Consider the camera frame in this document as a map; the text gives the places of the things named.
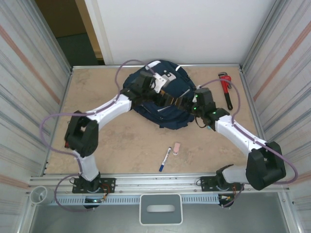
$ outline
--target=eraser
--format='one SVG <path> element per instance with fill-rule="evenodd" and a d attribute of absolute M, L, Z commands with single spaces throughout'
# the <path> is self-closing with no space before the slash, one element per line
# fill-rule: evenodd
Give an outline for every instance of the eraser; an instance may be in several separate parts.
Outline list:
<path fill-rule="evenodd" d="M 174 149 L 173 149 L 173 155 L 178 155 L 179 148 L 180 148 L 180 143 L 175 142 Z"/>

